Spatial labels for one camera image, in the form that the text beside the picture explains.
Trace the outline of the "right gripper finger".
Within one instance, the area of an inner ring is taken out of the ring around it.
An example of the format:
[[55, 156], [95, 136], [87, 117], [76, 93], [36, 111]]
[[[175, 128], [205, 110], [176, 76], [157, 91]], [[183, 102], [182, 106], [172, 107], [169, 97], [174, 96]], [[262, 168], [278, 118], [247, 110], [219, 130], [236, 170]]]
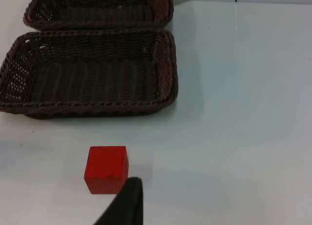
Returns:
[[143, 225], [142, 179], [128, 178], [95, 225]]

